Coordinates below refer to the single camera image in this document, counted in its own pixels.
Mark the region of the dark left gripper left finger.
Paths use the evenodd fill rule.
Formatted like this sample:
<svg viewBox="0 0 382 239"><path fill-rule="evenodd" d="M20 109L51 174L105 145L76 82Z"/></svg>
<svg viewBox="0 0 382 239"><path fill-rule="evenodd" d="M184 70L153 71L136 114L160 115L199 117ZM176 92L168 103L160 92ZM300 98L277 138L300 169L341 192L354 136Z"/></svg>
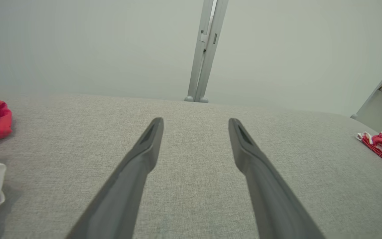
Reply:
<svg viewBox="0 0 382 239"><path fill-rule="evenodd" d="M68 239L133 237L147 176L158 160L163 129L162 118L150 122L68 233Z"/></svg>

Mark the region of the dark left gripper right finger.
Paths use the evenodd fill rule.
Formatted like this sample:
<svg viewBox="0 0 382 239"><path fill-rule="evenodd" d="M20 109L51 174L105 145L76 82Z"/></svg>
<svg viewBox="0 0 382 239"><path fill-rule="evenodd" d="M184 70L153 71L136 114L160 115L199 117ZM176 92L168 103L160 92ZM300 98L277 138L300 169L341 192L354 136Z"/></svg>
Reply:
<svg viewBox="0 0 382 239"><path fill-rule="evenodd" d="M230 118L228 130L235 165L246 177L259 237L324 239L317 224L243 124Z"/></svg>

